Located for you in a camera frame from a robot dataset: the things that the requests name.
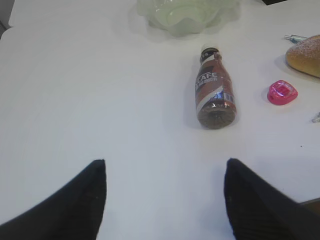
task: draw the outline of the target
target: bun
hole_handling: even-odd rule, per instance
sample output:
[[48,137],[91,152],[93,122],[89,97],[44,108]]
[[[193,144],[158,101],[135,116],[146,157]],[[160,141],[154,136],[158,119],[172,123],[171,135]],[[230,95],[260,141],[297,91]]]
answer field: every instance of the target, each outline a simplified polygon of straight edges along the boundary
[[290,67],[320,78],[320,35],[297,43],[286,52],[285,58]]

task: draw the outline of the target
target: bottle cap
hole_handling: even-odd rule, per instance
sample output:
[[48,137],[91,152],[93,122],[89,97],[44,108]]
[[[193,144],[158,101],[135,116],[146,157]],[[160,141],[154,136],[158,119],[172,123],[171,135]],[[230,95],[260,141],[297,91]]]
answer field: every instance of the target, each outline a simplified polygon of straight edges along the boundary
[[208,42],[206,44],[204,44],[201,48],[201,53],[206,50],[206,49],[211,49],[211,48],[214,48],[214,49],[218,49],[217,45],[212,43],[212,42]]
[[297,90],[288,82],[279,80],[269,87],[268,100],[274,105],[285,105],[296,99]]

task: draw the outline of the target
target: bottle label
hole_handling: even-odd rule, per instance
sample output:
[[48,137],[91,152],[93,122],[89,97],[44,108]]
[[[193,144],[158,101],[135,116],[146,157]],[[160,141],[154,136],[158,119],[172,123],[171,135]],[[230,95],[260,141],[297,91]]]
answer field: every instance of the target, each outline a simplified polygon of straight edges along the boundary
[[203,62],[195,81],[196,114],[209,101],[218,101],[219,104],[236,111],[230,77],[223,66],[214,59]]

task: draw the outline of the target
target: white surface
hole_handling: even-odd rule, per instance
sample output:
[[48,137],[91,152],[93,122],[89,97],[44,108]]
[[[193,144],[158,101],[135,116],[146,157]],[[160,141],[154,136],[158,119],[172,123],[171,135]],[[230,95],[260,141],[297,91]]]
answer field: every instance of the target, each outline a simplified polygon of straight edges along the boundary
[[[15,21],[28,16],[23,2]],[[16,22],[0,41],[1,223],[102,158],[99,240],[233,239],[223,197],[230,157],[297,201],[320,196],[320,125],[310,122],[320,82],[285,65],[292,44],[283,39],[319,34],[318,0],[243,0],[239,17],[179,39],[147,26],[134,1],[80,1],[72,14],[37,2],[26,11],[38,20]],[[238,109],[216,131],[200,127],[194,103],[200,49],[212,41]],[[299,91],[286,106],[266,99],[280,79]]]

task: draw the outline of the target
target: coffee bottle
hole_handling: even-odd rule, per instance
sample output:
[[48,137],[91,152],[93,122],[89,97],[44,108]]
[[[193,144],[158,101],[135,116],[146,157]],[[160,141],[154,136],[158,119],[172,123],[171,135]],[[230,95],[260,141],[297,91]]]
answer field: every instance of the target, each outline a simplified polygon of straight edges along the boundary
[[232,82],[213,45],[202,47],[200,63],[195,81],[197,118],[204,127],[220,129],[231,124],[237,114]]

